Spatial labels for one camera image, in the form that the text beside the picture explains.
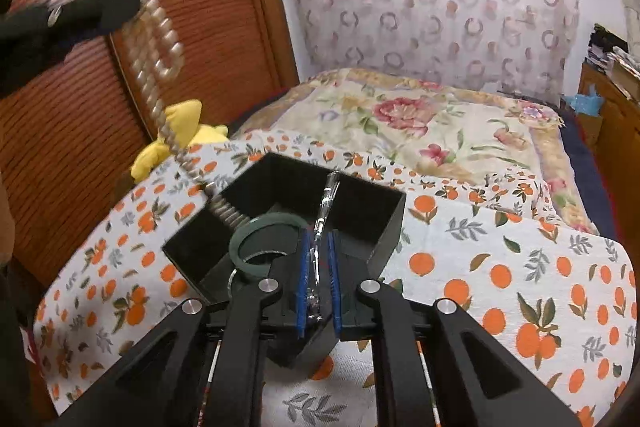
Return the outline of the dark green jade bangle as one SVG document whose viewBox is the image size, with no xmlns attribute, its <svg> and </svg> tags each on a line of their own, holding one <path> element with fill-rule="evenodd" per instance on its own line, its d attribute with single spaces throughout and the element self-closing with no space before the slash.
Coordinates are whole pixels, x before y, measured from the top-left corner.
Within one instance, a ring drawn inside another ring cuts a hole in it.
<svg viewBox="0 0 640 427">
<path fill-rule="evenodd" d="M 246 277 L 263 279 L 273 260 L 296 253 L 299 234 L 307 229 L 307 221 L 293 213 L 265 213 L 232 234 L 229 258 Z"/>
</svg>

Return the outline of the black jewelry box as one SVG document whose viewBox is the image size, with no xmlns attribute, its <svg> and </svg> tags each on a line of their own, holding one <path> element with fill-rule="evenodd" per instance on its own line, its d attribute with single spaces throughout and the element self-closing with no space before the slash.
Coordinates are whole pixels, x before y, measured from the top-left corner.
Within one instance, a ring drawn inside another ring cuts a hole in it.
<svg viewBox="0 0 640 427">
<path fill-rule="evenodd" d="M 256 221 L 243 233 L 203 208 L 163 246 L 183 277 L 208 302 L 230 299 L 266 276 L 272 262 L 298 256 L 316 220 L 329 169 L 269 153 L 217 194 L 221 204 Z M 378 277 L 400 239 L 406 196 L 342 173 L 326 231 L 339 253 L 366 262 Z"/>
</svg>

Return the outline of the orange print tablecloth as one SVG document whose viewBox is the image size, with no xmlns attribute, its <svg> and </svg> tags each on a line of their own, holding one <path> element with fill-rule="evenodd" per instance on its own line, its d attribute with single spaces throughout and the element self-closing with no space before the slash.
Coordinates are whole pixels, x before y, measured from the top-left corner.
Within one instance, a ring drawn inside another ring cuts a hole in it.
<svg viewBox="0 0 640 427">
<path fill-rule="evenodd" d="M 135 185 L 36 312 L 60 426 L 634 426 L 639 289 L 522 167 L 285 130 Z"/>
</svg>

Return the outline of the yellow plush toy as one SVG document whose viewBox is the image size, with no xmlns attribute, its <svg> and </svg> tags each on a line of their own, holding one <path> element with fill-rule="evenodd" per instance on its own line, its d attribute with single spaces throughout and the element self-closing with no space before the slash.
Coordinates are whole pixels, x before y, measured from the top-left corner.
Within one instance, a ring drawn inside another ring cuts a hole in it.
<svg viewBox="0 0 640 427">
<path fill-rule="evenodd" d="M 166 107 L 167 124 L 174 134 L 178 147 L 186 148 L 203 144 L 224 143 L 229 140 L 229 129 L 224 124 L 211 126 L 201 123 L 203 104 L 198 100 L 186 100 Z M 159 134 L 147 145 L 130 167 L 130 176 L 135 184 L 144 181 L 153 169 L 166 160 L 170 146 Z"/>
</svg>

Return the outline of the wooden louvered wardrobe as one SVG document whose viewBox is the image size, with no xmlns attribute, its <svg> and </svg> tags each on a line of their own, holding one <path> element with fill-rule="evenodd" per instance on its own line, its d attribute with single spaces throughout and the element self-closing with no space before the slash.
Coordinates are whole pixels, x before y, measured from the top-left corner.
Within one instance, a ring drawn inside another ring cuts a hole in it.
<svg viewBox="0 0 640 427">
<path fill-rule="evenodd" d="M 39 2 L 13 0 L 14 9 Z M 186 64 L 167 103 L 197 98 L 229 124 L 298 81 L 282 0 L 160 0 Z M 14 255 L 42 286 L 115 202 L 115 187 L 155 135 L 122 38 L 73 49 L 1 103 L 1 172 L 16 222 Z"/>
</svg>

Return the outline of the floral bed blanket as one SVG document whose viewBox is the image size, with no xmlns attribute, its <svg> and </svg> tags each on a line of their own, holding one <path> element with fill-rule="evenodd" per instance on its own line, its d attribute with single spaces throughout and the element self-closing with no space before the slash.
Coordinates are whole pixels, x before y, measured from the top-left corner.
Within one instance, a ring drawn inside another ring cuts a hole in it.
<svg viewBox="0 0 640 427">
<path fill-rule="evenodd" d="M 363 68 L 322 72 L 256 110 L 241 132 L 297 131 L 444 184 L 437 195 L 549 215 L 593 233 L 558 111 L 521 98 Z"/>
</svg>

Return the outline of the wooden sideboard cabinet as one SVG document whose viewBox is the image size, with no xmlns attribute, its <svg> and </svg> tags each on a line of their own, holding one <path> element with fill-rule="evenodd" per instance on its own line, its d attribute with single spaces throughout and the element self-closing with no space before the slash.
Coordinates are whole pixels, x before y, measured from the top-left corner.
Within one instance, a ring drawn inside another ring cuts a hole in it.
<svg viewBox="0 0 640 427">
<path fill-rule="evenodd" d="M 593 87 L 604 98 L 602 124 L 594 156 L 608 194 L 620 241 L 629 254 L 639 252 L 639 105 L 628 100 L 612 80 L 582 64 L 579 93 Z"/>
</svg>

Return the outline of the blue tissue paper bag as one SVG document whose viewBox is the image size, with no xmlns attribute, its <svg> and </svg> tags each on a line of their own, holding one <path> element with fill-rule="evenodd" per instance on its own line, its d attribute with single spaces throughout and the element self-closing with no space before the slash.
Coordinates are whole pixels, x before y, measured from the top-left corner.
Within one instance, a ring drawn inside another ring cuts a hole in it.
<svg viewBox="0 0 640 427">
<path fill-rule="evenodd" d="M 584 114 L 591 117 L 599 116 L 600 109 L 604 103 L 604 98 L 598 95 L 594 84 L 590 84 L 587 93 L 563 95 L 562 100 L 568 107 L 574 110 L 575 114 Z"/>
</svg>

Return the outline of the stack of folded clothes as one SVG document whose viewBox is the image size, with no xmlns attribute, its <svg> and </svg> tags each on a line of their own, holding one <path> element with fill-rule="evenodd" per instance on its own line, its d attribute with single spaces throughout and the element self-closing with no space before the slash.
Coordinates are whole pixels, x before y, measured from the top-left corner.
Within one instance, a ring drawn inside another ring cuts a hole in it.
<svg viewBox="0 0 640 427">
<path fill-rule="evenodd" d="M 628 44 L 600 24 L 594 24 L 589 38 L 585 62 L 599 72 L 608 72 L 613 67 L 610 54 L 614 52 L 615 48 L 620 48 L 627 52 Z"/>
</svg>

